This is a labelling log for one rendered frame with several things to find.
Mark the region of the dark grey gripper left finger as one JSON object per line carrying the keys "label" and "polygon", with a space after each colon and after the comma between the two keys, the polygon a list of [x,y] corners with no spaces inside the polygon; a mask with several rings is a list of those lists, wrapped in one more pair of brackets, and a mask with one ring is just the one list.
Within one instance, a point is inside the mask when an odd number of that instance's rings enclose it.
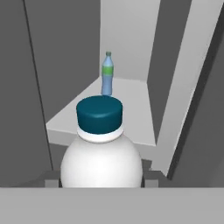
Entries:
{"label": "dark grey gripper left finger", "polygon": [[47,171],[34,180],[30,180],[26,183],[20,184],[19,187],[60,188],[61,187],[60,172]]}

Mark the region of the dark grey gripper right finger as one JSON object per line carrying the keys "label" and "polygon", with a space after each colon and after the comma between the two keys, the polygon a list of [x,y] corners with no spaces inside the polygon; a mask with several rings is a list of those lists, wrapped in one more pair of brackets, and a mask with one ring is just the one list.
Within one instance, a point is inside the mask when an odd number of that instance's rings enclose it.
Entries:
{"label": "dark grey gripper right finger", "polygon": [[171,187],[172,182],[161,171],[152,170],[151,164],[151,160],[142,160],[143,178],[141,187]]}

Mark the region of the white bottle with teal cap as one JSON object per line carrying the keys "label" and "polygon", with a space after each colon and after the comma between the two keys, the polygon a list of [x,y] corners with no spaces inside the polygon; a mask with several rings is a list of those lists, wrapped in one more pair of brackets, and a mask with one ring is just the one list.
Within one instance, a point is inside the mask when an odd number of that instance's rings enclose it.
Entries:
{"label": "white bottle with teal cap", "polygon": [[64,187],[138,188],[143,168],[139,151],[123,134],[123,105],[111,96],[95,95],[78,102],[77,137],[60,167]]}

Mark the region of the grey fridge freezer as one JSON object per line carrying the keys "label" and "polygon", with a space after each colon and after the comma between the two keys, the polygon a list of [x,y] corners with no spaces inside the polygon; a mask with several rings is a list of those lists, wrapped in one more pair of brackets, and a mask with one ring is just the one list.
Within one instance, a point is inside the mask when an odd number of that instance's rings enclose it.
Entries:
{"label": "grey fridge freezer", "polygon": [[193,0],[24,1],[52,154],[73,138],[77,101],[101,92],[106,52],[125,133],[147,153],[158,141]]}

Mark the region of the grey freezer door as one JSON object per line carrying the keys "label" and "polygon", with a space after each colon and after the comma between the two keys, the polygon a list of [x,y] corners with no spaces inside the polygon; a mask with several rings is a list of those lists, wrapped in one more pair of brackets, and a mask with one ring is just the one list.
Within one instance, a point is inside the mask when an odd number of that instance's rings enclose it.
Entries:
{"label": "grey freezer door", "polygon": [[152,168],[171,176],[176,164],[177,146],[192,103],[224,0],[192,0],[161,128]]}

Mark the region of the blue bottle with green label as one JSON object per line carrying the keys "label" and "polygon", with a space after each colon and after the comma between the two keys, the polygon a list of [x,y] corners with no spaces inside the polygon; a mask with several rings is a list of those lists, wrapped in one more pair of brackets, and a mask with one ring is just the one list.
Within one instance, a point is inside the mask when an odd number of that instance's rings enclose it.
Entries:
{"label": "blue bottle with green label", "polygon": [[114,63],[111,58],[111,52],[106,52],[106,58],[101,66],[102,95],[112,95],[113,76],[114,76]]}

